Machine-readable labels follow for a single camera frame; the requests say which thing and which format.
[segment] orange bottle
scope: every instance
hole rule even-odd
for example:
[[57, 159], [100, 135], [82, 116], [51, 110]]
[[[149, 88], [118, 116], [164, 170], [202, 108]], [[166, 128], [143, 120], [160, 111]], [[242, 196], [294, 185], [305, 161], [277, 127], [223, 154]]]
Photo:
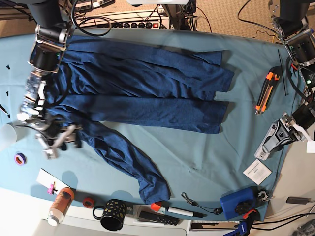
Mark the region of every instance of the orange bottle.
[[54, 203], [50, 207], [47, 221], [52, 226], [61, 223], [74, 199], [71, 188], [63, 188], [57, 195]]

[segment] black mug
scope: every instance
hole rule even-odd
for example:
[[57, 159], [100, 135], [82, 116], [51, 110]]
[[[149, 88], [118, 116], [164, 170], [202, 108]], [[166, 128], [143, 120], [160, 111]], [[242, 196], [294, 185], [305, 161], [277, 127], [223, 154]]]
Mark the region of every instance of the black mug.
[[[96, 209], [103, 209], [104, 212], [101, 217], [95, 216]], [[118, 231], [124, 225], [126, 216], [126, 204], [118, 199], [111, 199], [106, 206], [96, 206], [93, 209], [93, 217], [100, 220], [100, 224], [107, 230]]]

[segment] orange utility knife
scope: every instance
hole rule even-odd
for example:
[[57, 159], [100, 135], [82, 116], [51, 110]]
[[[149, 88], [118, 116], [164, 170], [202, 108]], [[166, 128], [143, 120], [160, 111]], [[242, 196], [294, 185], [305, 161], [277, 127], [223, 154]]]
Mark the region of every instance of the orange utility knife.
[[260, 96], [256, 105], [256, 115], [265, 112], [272, 91], [274, 90], [274, 87], [277, 85], [281, 74], [282, 74], [281, 66], [275, 66], [269, 70], [269, 73], [266, 76], [264, 84], [262, 85]]

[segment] teal fabric surface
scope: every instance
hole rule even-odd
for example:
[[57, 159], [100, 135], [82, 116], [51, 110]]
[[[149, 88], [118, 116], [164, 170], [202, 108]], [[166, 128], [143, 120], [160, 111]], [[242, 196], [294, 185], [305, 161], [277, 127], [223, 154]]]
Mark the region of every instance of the teal fabric surface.
[[[285, 96], [281, 81], [267, 112], [258, 117], [254, 114], [266, 74], [271, 67], [280, 64], [277, 49], [283, 61], [287, 57], [285, 49], [251, 39], [171, 30], [113, 29], [107, 37], [175, 51], [225, 50], [222, 66], [234, 71], [235, 76], [228, 93], [217, 92], [215, 95], [215, 100], [229, 102], [219, 134], [113, 122], [104, 124], [125, 135], [157, 165], [168, 181], [172, 193], [169, 203], [173, 207], [202, 212], [187, 204], [181, 193], [186, 192], [200, 205], [216, 208], [220, 207], [223, 194], [255, 185], [243, 171], [254, 161], [254, 152], [270, 124], [284, 111], [291, 113], [297, 106], [298, 99], [294, 99], [292, 87], [287, 86], [288, 96]], [[34, 35], [0, 39], [0, 103], [11, 114], [8, 119], [0, 113], [0, 125], [16, 120], [31, 70], [27, 60], [33, 43]], [[94, 196], [98, 203], [111, 198], [142, 203], [137, 180], [107, 165], [87, 144], [83, 144], [83, 149], [69, 145], [68, 151], [60, 151], [59, 159], [48, 161], [34, 138], [34, 131], [19, 128], [17, 132], [18, 142], [0, 152], [0, 187], [53, 200], [55, 196], [50, 196], [47, 189], [36, 182], [38, 172], [43, 168], [77, 189], [73, 205], [82, 206], [81, 201], [86, 196]], [[275, 187], [287, 149], [285, 147], [264, 162], [272, 174], [261, 187], [268, 190]], [[27, 157], [26, 165], [15, 164], [13, 156], [17, 152]], [[262, 216], [266, 208], [264, 205], [259, 209]], [[223, 214], [203, 213], [208, 215], [204, 219], [224, 220]]]

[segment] white cup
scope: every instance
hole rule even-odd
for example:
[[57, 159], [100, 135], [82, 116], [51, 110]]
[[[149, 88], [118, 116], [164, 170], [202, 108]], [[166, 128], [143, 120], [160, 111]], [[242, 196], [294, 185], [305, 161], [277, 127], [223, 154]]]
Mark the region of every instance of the white cup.
[[5, 124], [4, 126], [2, 126], [0, 128], [0, 151], [6, 149], [15, 142], [16, 142], [15, 129], [9, 124]]

